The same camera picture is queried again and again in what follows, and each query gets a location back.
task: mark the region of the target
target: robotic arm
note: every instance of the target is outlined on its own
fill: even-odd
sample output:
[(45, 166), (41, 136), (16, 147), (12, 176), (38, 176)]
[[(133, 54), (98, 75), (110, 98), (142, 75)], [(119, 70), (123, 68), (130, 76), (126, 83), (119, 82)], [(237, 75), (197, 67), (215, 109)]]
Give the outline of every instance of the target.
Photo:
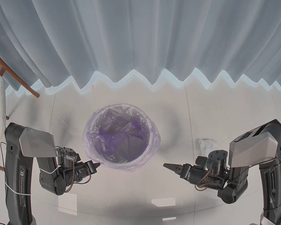
[(42, 188), (58, 196), (68, 192), (74, 182), (95, 174), (96, 168), (100, 166), (100, 163), (93, 163), (91, 160), (79, 162), (79, 154), (71, 148), (55, 149), (53, 136), (46, 132), (10, 123), (5, 130), (5, 137), (5, 191), (10, 219), (8, 225), (36, 224), (30, 201), (34, 157), (40, 168), (39, 181)]
[(163, 166), (194, 184), (197, 190), (217, 190), (217, 196), (231, 204), (247, 189), (249, 168), (259, 165), (263, 188), (260, 224), (281, 225), (281, 123), (275, 119), (234, 139), (229, 147), (230, 169), (227, 156), (227, 151), (216, 150), (208, 157), (198, 156), (194, 166)]

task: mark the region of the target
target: blue-gray curtain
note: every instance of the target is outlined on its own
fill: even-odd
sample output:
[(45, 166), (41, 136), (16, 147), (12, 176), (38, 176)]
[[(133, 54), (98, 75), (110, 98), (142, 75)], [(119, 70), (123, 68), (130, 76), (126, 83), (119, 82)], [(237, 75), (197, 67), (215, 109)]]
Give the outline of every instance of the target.
[(0, 0), (0, 57), (45, 87), (132, 69), (154, 84), (164, 68), (281, 85), (281, 0)]

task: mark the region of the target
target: purple plastic bag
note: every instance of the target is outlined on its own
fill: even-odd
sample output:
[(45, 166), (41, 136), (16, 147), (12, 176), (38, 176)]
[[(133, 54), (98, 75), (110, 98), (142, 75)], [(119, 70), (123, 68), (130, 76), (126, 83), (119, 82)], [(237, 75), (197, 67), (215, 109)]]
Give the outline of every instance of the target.
[(95, 112), (83, 132), (86, 155), (105, 167), (136, 171), (155, 154), (160, 135), (148, 116), (130, 104)]

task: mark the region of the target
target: crumpled white tissue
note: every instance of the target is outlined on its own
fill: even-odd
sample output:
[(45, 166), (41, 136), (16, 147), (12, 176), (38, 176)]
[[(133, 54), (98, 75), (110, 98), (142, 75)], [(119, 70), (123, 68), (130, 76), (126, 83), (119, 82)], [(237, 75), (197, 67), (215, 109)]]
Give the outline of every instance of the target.
[(220, 145), (217, 141), (212, 139), (206, 139), (206, 140), (199, 140), (200, 150), (201, 150), (201, 156), (208, 157), (208, 154), (214, 150), (217, 150)]

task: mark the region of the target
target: trash bag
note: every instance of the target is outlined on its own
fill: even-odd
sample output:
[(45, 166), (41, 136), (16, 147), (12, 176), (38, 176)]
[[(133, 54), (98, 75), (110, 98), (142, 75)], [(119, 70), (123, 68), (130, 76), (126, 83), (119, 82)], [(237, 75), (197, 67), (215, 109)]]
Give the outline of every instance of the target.
[(84, 149), (90, 159), (128, 172), (142, 168), (160, 141), (154, 122), (138, 107), (124, 103), (95, 112), (83, 132)]

